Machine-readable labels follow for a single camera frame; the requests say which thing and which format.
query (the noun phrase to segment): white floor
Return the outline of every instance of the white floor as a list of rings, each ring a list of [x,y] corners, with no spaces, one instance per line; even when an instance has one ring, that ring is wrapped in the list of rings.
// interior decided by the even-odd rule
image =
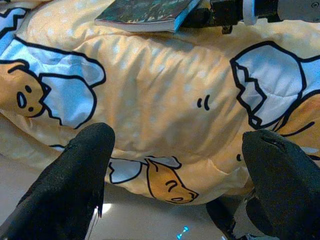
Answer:
[[[0,224],[40,173],[0,156]],[[102,219],[90,240],[221,240],[223,234],[211,221],[205,205],[181,206],[132,194],[107,185]]]

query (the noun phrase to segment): cartoon egg character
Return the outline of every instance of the cartoon egg character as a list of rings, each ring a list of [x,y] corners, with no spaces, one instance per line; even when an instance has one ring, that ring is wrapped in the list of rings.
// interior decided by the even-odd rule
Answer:
[[[0,108],[26,117],[43,112],[44,89],[25,63],[0,60]]]
[[[154,198],[174,204],[186,204],[198,197],[198,193],[186,188],[173,169],[149,158],[145,160],[148,163],[148,187]]]

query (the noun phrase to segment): bedding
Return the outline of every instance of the bedding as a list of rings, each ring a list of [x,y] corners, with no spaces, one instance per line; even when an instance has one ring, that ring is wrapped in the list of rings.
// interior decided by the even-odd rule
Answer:
[[[319,163],[319,24],[94,25],[111,3],[0,0],[0,154],[43,170],[104,122],[116,135],[105,180],[185,205],[252,190],[247,131],[273,130]]]

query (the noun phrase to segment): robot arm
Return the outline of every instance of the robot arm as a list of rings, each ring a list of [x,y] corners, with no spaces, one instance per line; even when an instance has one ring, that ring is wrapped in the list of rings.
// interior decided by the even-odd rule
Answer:
[[[320,0],[210,0],[211,8],[191,12],[182,27],[222,27],[229,34],[238,22],[254,25],[260,18],[269,23],[302,20],[320,23]]]

